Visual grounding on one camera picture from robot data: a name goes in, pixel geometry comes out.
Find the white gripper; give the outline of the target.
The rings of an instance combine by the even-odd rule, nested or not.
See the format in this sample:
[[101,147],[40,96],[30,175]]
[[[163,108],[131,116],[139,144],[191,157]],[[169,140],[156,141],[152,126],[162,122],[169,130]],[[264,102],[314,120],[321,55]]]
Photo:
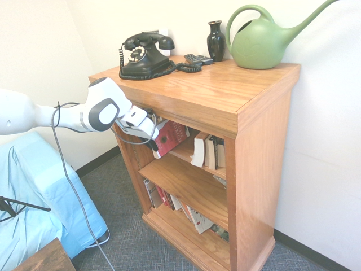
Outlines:
[[131,109],[121,117],[121,129],[124,133],[141,137],[143,144],[153,151],[158,151],[156,142],[156,131],[154,122],[147,117],[147,112],[137,106],[132,106]]

